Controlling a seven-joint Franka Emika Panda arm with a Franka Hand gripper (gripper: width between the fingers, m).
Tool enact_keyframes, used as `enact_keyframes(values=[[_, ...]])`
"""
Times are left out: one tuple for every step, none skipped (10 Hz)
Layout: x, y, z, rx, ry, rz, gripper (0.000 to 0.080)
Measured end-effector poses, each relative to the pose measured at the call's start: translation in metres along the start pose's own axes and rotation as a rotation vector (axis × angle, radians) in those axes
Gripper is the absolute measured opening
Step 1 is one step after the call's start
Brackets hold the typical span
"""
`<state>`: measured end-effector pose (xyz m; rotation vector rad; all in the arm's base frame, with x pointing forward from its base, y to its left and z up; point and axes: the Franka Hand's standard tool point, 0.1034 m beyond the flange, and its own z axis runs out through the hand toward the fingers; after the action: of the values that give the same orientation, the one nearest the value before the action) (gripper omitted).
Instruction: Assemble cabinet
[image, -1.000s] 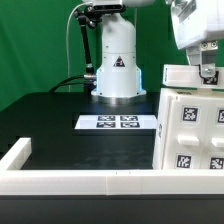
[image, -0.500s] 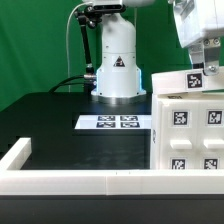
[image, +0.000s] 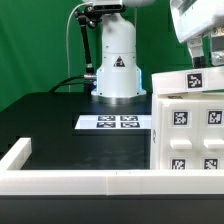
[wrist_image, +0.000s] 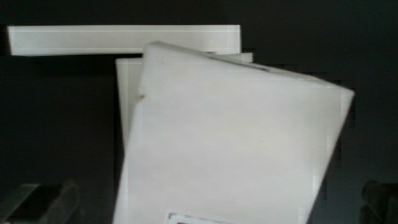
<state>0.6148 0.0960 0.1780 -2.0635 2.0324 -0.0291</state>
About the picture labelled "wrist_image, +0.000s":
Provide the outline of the gripper right finger with black tip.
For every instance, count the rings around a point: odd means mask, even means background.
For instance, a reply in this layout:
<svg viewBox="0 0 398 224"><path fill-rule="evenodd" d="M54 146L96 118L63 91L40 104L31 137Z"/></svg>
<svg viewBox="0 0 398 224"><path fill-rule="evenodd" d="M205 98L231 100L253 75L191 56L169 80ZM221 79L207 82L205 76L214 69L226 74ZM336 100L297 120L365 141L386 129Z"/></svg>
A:
<svg viewBox="0 0 398 224"><path fill-rule="evenodd" d="M398 224L398 183L368 181L361 196L359 224Z"/></svg>

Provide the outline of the gripper left finger with silver tip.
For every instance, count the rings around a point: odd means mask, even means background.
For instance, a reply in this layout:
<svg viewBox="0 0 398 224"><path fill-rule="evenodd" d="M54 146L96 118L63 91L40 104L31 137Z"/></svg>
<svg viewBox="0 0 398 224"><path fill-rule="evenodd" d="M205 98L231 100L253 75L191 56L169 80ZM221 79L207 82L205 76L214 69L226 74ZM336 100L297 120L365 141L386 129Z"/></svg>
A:
<svg viewBox="0 0 398 224"><path fill-rule="evenodd" d="M0 224L84 224L77 183L22 184L0 201Z"/></svg>

